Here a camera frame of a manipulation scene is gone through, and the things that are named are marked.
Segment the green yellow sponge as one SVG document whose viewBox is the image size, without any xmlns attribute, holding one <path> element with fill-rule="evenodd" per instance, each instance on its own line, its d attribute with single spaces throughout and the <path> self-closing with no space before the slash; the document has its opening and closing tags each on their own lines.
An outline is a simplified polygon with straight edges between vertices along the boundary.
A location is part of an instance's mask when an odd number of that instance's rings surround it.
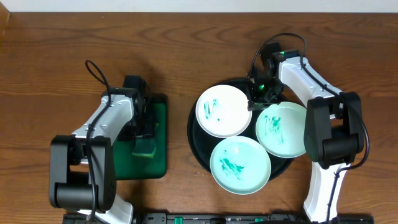
<svg viewBox="0 0 398 224">
<path fill-rule="evenodd" d="M 156 131 L 158 123 L 146 124 L 142 130 L 136 134 L 135 145 L 132 149 L 132 155 L 136 157 L 154 157 L 157 150 Z"/>
</svg>

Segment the pink plate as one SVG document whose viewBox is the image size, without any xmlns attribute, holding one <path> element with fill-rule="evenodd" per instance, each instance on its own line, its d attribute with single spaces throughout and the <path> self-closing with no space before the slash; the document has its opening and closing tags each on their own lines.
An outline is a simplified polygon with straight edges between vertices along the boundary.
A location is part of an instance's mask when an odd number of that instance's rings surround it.
<svg viewBox="0 0 398 224">
<path fill-rule="evenodd" d="M 206 133 L 217 138 L 241 134 L 250 124 L 245 93 L 231 85 L 215 85 L 205 90 L 197 100 L 195 116 Z"/>
</svg>

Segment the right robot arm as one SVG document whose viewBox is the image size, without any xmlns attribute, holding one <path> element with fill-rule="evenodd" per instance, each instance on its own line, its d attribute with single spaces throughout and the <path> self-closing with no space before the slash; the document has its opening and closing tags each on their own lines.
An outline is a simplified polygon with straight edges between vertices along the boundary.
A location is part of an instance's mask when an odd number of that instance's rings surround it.
<svg viewBox="0 0 398 224">
<path fill-rule="evenodd" d="M 369 136 L 362 120 L 357 93 L 345 93 L 329 84 L 299 50 L 282 50 L 279 43 L 265 42 L 256 52 L 264 66 L 251 66 L 247 91 L 250 111 L 275 103 L 285 86 L 306 107 L 303 143 L 313 162 L 304 211 L 312 223 L 336 220 L 336 201 L 345 172 L 354 169 L 360 152 L 369 152 Z"/>
</svg>

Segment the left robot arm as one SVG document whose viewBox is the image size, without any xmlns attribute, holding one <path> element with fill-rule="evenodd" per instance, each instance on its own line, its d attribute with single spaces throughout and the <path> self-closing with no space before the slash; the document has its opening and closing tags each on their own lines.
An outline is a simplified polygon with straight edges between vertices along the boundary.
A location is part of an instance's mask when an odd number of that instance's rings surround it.
<svg viewBox="0 0 398 224">
<path fill-rule="evenodd" d="M 84 125 L 52 139 L 51 206 L 85 214 L 87 223 L 132 223 L 133 206 L 116 193 L 113 144 L 154 138 L 148 92 L 144 79 L 128 75 L 121 87 L 106 87 Z"/>
</svg>

